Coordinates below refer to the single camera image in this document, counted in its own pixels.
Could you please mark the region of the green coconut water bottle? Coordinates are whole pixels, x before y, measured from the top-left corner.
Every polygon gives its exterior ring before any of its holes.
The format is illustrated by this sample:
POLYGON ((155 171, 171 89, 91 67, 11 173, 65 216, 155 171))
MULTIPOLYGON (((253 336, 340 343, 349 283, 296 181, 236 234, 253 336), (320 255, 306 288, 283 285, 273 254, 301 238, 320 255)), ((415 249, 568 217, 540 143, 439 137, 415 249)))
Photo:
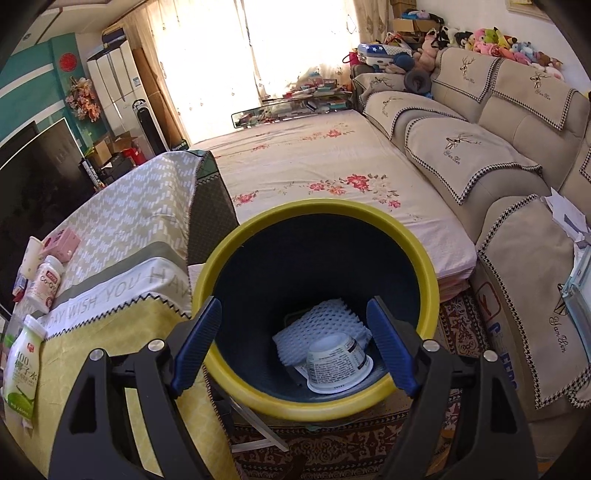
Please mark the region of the green coconut water bottle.
POLYGON ((11 410, 27 421, 33 418, 40 374, 40 349, 46 334, 44 326, 32 315, 27 315, 6 363, 2 398, 11 410))

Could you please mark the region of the white plastic yogurt cup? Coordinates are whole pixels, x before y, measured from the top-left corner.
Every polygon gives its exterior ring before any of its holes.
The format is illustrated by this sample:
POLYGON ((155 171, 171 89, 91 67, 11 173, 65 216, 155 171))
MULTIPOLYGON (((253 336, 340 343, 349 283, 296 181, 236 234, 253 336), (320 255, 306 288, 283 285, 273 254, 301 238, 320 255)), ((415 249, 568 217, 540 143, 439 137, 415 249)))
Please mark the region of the white plastic yogurt cup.
POLYGON ((311 344, 305 368, 308 388, 332 395, 359 385, 372 373, 374 361, 355 338, 338 332, 311 344))

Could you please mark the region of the white yogurt bottle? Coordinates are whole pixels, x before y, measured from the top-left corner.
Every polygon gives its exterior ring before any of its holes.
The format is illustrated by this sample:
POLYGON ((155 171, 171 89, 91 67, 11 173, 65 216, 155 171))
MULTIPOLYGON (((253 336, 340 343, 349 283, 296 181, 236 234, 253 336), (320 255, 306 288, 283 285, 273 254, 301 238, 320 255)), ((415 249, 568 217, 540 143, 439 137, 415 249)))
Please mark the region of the white yogurt bottle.
POLYGON ((47 255, 39 265, 25 299, 42 314, 48 314, 61 283, 64 267, 59 259, 47 255))

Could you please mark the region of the white foam fruit net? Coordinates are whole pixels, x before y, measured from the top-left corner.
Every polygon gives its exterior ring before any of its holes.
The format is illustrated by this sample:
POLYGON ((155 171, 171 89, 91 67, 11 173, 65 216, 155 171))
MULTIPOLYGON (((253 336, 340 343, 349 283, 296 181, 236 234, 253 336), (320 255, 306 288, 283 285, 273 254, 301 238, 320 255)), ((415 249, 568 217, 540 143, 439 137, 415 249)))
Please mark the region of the white foam fruit net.
POLYGON ((318 339, 334 333, 351 335, 365 349, 372 338, 370 329, 342 299, 326 300, 273 336, 284 366, 297 366, 307 359, 308 348, 318 339))

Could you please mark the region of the yellow rimmed trash bin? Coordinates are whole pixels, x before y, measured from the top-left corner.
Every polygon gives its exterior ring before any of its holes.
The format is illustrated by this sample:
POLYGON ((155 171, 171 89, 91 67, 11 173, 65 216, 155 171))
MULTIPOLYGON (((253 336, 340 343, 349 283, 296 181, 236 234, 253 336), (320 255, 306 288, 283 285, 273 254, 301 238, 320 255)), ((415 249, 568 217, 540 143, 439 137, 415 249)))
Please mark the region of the yellow rimmed trash bin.
POLYGON ((212 251, 193 294, 221 302, 221 327, 205 367, 221 389, 260 413, 322 423, 351 417, 394 392, 375 344, 374 367, 345 392, 321 395, 280 361, 274 338, 329 300, 364 318, 380 298, 423 338, 438 323, 440 293, 417 237, 390 215, 344 200, 303 200, 267 210, 232 230, 212 251))

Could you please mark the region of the white paper cup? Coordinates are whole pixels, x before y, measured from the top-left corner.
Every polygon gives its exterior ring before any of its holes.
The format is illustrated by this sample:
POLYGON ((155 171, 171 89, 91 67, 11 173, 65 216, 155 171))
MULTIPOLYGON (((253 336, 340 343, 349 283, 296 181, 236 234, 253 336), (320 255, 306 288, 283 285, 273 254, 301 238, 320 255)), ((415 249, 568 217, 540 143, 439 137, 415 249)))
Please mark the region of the white paper cup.
POLYGON ((35 278, 37 269, 41 263, 41 253, 43 251, 43 243, 34 236, 30 236, 21 265, 19 273, 27 280, 35 278))

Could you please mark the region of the pink strawberry milk carton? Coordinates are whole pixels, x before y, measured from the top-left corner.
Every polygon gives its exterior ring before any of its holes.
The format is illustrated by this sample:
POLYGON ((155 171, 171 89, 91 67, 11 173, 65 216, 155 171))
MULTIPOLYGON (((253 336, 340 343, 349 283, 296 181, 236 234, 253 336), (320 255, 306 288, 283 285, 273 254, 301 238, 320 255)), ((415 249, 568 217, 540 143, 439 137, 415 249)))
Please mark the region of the pink strawberry milk carton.
POLYGON ((53 233, 45 240, 41 250, 41 257, 45 258, 50 255, 58 259, 62 264, 68 263, 79 244, 79 236, 70 227, 66 227, 53 233))

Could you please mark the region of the patterned tablecloth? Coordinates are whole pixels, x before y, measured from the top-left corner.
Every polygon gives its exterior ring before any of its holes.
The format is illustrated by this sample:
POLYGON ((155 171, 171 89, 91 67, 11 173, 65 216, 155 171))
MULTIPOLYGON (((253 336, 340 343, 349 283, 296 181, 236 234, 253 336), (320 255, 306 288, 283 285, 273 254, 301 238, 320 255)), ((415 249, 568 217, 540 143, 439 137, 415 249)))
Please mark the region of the patterned tablecloth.
POLYGON ((238 221, 214 156, 169 152, 133 169, 65 221, 79 245, 42 317, 34 415, 6 426, 32 464, 49 469, 58 423, 91 350, 111 355, 166 337, 191 316, 188 269, 204 264, 238 221))

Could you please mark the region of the papers on sofa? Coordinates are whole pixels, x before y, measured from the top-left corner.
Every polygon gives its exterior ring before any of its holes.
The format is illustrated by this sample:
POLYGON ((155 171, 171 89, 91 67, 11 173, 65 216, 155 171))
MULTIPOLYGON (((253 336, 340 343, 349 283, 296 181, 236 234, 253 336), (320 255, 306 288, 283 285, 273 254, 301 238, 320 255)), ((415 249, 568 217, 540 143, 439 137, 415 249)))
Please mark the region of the papers on sofa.
POLYGON ((579 260, 590 246, 590 227, 587 225, 586 216, 554 188, 544 200, 552 213, 554 222, 573 241, 574 257, 579 260))

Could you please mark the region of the large black television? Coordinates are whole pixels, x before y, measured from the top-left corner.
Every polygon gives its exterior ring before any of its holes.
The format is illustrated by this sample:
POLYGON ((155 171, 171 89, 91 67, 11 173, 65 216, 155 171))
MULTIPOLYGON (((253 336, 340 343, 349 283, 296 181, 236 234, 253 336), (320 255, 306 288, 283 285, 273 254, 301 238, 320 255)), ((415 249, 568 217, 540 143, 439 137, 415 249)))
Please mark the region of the large black television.
POLYGON ((94 194, 79 167, 83 154, 60 119, 1 165, 1 304, 12 288, 29 238, 42 240, 94 194))

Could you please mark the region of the beige sofa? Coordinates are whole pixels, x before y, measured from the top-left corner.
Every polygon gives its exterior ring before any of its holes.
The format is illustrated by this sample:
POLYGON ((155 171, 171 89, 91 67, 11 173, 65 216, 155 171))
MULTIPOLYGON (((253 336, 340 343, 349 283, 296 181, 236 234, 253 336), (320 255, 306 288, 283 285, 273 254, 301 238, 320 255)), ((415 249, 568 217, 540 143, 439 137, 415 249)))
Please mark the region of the beige sofa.
POLYGON ((527 417, 590 402, 590 362, 562 297, 575 244, 553 200, 590 217, 590 103, 558 75, 447 48, 431 71, 353 74, 356 103, 473 241, 491 343, 527 417))

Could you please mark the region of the red fire extinguisher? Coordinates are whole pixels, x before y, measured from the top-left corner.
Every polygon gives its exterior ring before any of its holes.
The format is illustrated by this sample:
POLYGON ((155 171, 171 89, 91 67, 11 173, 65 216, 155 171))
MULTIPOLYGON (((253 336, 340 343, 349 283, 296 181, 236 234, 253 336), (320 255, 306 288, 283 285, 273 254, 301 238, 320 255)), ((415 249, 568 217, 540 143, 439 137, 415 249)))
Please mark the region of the red fire extinguisher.
POLYGON ((134 166, 140 166, 146 162, 145 155, 135 147, 129 147, 121 151, 125 158, 128 158, 134 166))

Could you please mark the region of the black tower fan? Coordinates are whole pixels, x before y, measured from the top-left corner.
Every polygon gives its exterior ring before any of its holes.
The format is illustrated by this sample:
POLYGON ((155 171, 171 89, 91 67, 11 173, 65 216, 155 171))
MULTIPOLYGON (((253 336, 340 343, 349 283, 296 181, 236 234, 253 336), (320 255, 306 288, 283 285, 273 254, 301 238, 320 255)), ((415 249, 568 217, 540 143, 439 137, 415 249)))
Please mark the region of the black tower fan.
POLYGON ((168 145, 148 102, 137 99, 132 103, 132 109, 153 154, 157 156, 166 152, 168 145))

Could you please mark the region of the hanging flower decoration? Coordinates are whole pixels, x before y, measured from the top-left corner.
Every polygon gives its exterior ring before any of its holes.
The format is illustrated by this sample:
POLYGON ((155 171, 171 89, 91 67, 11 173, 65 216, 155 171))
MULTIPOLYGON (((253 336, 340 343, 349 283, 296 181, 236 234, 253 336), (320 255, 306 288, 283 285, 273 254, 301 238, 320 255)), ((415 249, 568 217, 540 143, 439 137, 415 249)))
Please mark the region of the hanging flower decoration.
POLYGON ((100 118, 101 107, 90 79, 71 77, 65 102, 78 120, 94 123, 100 118))

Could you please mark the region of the glass side table with clutter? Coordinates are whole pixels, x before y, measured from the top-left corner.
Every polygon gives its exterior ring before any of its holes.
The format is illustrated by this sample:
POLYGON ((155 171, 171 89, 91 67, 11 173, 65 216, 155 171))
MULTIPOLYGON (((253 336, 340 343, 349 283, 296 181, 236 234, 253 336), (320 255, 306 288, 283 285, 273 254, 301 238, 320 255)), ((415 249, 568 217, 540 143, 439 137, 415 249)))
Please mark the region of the glass side table with clutter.
POLYGON ((245 129, 269 123, 328 114, 353 107, 353 93, 335 80, 301 85, 281 98, 266 99, 257 107, 233 113, 230 118, 235 129, 245 129))

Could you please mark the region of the white air conditioner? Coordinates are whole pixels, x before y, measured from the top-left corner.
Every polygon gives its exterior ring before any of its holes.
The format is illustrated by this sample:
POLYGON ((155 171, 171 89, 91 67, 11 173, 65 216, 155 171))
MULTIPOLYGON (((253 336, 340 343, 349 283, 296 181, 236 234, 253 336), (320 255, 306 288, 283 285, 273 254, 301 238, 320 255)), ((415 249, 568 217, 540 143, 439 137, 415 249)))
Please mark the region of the white air conditioner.
POLYGON ((138 69, 127 40, 119 40, 87 60, 90 79, 110 130, 116 137, 129 132, 140 138, 144 132, 133 103, 146 100, 138 69))

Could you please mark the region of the pile of plush toys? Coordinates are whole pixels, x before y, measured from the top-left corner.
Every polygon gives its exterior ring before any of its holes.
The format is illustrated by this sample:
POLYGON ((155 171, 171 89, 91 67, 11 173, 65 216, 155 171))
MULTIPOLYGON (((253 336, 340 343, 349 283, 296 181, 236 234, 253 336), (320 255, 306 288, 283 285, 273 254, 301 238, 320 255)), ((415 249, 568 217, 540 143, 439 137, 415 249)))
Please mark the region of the pile of plush toys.
POLYGON ((497 27, 479 29, 476 32, 460 31, 446 25, 431 29, 424 40, 428 50, 419 48, 413 55, 413 70, 433 73, 439 51, 448 47, 462 48, 481 55, 509 59, 531 66, 541 72, 564 81, 563 63, 536 50, 530 42, 520 42, 517 37, 504 35, 497 27))

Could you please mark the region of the beige curtains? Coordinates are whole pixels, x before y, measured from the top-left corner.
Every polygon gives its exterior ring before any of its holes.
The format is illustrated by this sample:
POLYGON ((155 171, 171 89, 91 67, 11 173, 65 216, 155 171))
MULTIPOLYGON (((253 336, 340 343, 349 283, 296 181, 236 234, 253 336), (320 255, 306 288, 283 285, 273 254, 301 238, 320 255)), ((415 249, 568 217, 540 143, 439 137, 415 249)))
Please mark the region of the beige curtains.
POLYGON ((346 85, 342 60, 383 39, 391 15, 387 1, 146 1, 123 23, 195 143, 312 74, 346 85))

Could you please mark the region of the framed landscape painting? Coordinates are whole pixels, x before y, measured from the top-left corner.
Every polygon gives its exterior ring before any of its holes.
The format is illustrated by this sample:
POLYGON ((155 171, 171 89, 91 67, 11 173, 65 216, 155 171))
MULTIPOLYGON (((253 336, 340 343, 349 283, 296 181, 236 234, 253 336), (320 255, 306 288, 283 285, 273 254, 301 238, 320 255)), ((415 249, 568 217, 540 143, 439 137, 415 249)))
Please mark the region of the framed landscape painting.
POLYGON ((550 17, 531 0, 506 0, 506 9, 509 12, 535 17, 544 21, 550 21, 550 17))

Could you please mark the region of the cardboard boxes by wall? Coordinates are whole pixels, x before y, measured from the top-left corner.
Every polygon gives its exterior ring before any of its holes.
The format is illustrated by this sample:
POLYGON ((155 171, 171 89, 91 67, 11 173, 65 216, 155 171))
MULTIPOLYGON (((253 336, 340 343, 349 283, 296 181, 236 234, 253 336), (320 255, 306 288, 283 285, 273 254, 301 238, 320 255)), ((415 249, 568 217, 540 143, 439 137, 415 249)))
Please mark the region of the cardboard boxes by wall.
POLYGON ((415 0, 392 0, 390 4, 394 13, 392 28, 401 34, 425 34, 445 24, 441 17, 419 9, 415 0))

